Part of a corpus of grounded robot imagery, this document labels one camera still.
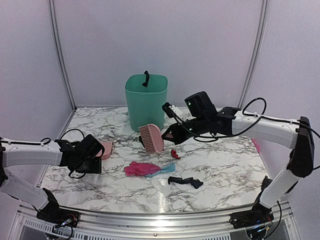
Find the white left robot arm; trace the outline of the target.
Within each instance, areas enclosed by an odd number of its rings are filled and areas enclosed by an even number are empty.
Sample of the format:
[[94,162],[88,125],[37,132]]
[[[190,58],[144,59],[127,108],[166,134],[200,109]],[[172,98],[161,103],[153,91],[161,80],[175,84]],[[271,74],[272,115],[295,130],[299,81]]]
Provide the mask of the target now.
[[36,187],[15,176],[9,167],[50,165],[66,167],[69,174],[99,174],[105,147],[91,134],[81,141],[65,139],[22,141],[0,140],[0,191],[26,202],[42,212],[53,223],[63,219],[63,211],[50,190]]

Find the black strip on bin rim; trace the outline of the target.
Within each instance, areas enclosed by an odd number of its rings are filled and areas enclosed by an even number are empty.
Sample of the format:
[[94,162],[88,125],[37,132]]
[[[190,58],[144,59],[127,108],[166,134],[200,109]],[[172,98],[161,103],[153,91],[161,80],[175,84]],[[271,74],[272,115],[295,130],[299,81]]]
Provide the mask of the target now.
[[142,83],[142,86],[147,88],[148,85],[149,85],[149,81],[150,81],[150,74],[149,74],[149,72],[147,70],[145,70],[144,71],[144,75],[145,75],[145,80]]

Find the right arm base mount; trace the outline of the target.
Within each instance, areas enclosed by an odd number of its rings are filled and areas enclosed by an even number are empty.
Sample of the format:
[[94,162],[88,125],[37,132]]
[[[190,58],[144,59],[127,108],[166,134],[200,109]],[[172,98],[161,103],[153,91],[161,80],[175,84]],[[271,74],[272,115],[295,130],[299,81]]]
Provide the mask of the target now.
[[234,229],[240,229],[270,223],[273,220],[274,215],[272,211],[262,213],[260,211],[246,210],[232,213],[230,215],[229,223]]

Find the aluminium front table rail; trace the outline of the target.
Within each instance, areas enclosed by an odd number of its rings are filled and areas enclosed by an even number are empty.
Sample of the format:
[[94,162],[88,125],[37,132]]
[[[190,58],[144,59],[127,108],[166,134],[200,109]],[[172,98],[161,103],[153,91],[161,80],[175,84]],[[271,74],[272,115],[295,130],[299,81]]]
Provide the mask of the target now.
[[[251,205],[203,212],[118,213],[77,209],[74,240],[246,240],[247,229],[234,229],[231,214]],[[48,235],[67,238],[68,229],[37,219],[36,211],[21,203],[10,230],[10,240],[44,240]]]

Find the red paper scrap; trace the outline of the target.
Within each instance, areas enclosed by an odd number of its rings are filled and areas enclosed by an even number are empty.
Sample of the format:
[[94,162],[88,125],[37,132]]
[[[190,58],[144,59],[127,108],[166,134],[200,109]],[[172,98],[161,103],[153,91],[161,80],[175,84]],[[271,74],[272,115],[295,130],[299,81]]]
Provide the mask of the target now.
[[180,160],[180,159],[181,159],[181,157],[177,154],[177,152],[176,152],[174,149],[172,149],[172,150],[170,151],[170,153],[171,153],[171,156],[172,156],[174,159],[177,159],[177,160]]

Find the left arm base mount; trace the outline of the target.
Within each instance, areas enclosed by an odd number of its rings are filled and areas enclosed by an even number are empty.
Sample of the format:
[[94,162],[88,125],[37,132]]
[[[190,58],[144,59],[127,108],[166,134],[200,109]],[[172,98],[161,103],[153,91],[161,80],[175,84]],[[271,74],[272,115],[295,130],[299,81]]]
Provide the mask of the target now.
[[67,220],[71,220],[68,225],[76,228],[79,222],[80,213],[78,211],[59,208],[58,210],[41,210],[36,214],[36,217],[40,220],[54,223],[56,225],[62,225],[62,223],[66,222]]

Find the magenta paper sheet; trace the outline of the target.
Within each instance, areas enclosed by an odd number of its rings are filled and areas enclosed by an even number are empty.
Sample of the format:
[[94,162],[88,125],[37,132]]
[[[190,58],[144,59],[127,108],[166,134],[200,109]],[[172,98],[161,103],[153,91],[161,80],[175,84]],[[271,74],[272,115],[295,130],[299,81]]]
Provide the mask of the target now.
[[161,170],[161,167],[144,162],[132,161],[129,166],[124,168],[124,172],[127,176],[147,176],[152,175]]

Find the pink scrap at table edge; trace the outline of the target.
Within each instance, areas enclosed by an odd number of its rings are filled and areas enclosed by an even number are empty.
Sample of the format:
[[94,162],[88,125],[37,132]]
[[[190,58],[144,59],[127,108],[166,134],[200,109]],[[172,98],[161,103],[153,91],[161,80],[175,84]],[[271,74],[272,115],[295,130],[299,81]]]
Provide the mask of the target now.
[[257,143],[257,141],[254,138],[252,138],[251,140],[252,140],[252,143],[254,144],[258,154],[260,154],[261,153],[260,145]]

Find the pink plastic dustpan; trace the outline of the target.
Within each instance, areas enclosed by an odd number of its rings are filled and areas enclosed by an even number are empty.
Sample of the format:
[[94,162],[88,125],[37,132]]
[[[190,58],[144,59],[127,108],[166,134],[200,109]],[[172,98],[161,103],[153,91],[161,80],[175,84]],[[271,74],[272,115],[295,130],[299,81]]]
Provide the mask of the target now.
[[102,160],[107,160],[112,154],[113,142],[112,141],[105,141],[101,142],[102,146],[104,147],[104,152],[102,150],[97,154],[98,157],[101,157]]

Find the green plastic waste bin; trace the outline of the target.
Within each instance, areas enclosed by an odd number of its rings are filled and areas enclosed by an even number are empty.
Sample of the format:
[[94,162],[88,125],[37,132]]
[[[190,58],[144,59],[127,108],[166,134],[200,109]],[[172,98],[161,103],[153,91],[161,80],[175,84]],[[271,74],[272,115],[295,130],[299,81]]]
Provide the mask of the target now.
[[125,83],[125,97],[131,129],[154,124],[162,129],[165,112],[162,105],[167,101],[168,79],[164,75],[150,74],[148,87],[142,86],[145,74],[135,74]]

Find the pink plastic hand brush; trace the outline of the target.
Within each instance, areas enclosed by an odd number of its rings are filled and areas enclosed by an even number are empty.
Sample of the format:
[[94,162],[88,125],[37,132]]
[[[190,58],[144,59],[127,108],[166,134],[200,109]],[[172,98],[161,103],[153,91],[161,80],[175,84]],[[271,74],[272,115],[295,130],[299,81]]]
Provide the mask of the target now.
[[165,143],[159,127],[155,124],[148,124],[138,128],[140,136],[139,141],[143,145],[147,154],[161,153],[164,150]]

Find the light blue paper scrap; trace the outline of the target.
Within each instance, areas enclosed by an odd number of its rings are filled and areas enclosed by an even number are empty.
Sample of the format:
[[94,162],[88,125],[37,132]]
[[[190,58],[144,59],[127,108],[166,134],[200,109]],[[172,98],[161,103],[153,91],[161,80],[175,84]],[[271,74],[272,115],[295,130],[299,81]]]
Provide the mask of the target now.
[[174,162],[171,162],[170,164],[166,165],[165,167],[161,168],[159,171],[146,175],[147,178],[152,178],[154,176],[157,176],[159,174],[167,174],[172,173],[176,171],[176,164]]

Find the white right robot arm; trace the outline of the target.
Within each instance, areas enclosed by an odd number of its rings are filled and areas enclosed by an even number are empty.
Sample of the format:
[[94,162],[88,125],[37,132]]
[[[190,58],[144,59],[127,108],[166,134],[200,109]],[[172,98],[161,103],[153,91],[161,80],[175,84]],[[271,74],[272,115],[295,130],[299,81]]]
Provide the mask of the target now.
[[197,142],[213,143],[222,139],[245,136],[261,139],[291,150],[289,162],[275,179],[258,195],[247,219],[258,224],[267,216],[276,202],[290,192],[301,178],[309,176],[314,166],[316,131],[307,117],[283,119],[266,116],[263,112],[250,113],[245,108],[224,107],[216,109],[205,91],[185,99],[192,119],[183,120],[178,108],[166,102],[162,110],[176,123],[168,127],[162,139],[179,145],[193,138]]

